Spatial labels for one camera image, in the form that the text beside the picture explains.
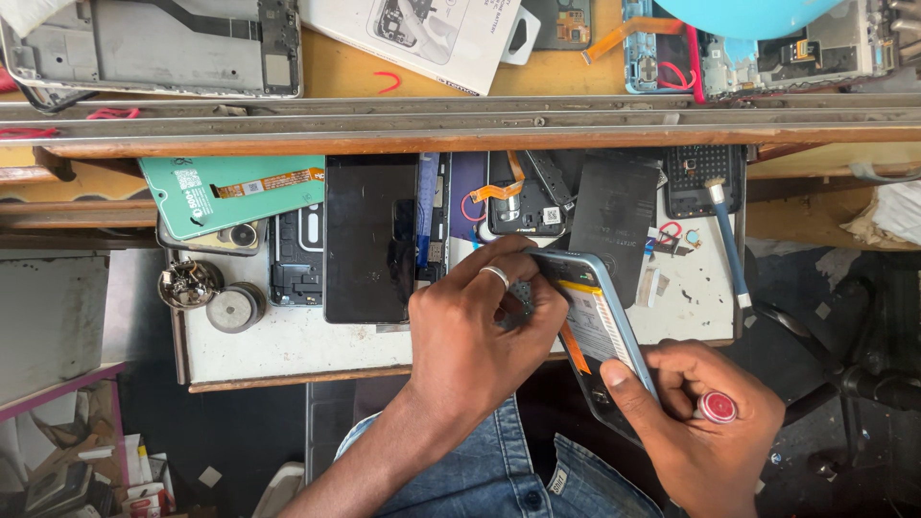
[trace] white workbench surface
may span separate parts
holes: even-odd
[[[659,203],[659,225],[668,221]],[[627,310],[636,338],[655,344],[662,338],[730,339],[733,298],[729,265],[715,218],[682,220],[698,229],[704,243],[684,257],[657,253],[651,266],[661,268],[670,284],[655,307]],[[468,241],[451,238],[452,263],[472,250]],[[268,247],[254,257],[181,253],[207,260],[224,274],[226,284],[241,280],[268,286]],[[689,302],[683,295],[691,298]],[[296,374],[350,371],[408,365],[408,332],[377,333],[374,325],[327,324],[322,309],[269,306],[265,316],[243,333],[217,331],[204,309],[186,312],[186,350],[192,383],[253,380]],[[554,350],[562,350],[558,341]]]

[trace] black phone screen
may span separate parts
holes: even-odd
[[[418,158],[373,158],[327,159],[323,314],[333,324],[409,319]]]

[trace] solder wire spool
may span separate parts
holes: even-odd
[[[249,282],[235,282],[222,289],[208,302],[208,322],[224,333],[242,333],[262,319],[266,298]]]

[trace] wrist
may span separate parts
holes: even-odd
[[[719,497],[702,505],[685,507],[692,518],[758,518],[754,507],[754,495],[749,500],[720,500]]]
[[[484,416],[463,412],[460,406],[433,401],[410,380],[393,399],[393,416],[412,436],[420,458],[434,464],[456,448],[483,421]]]

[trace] blue balloon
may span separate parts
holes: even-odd
[[[772,40],[809,25],[843,0],[657,0],[677,19],[717,36]]]

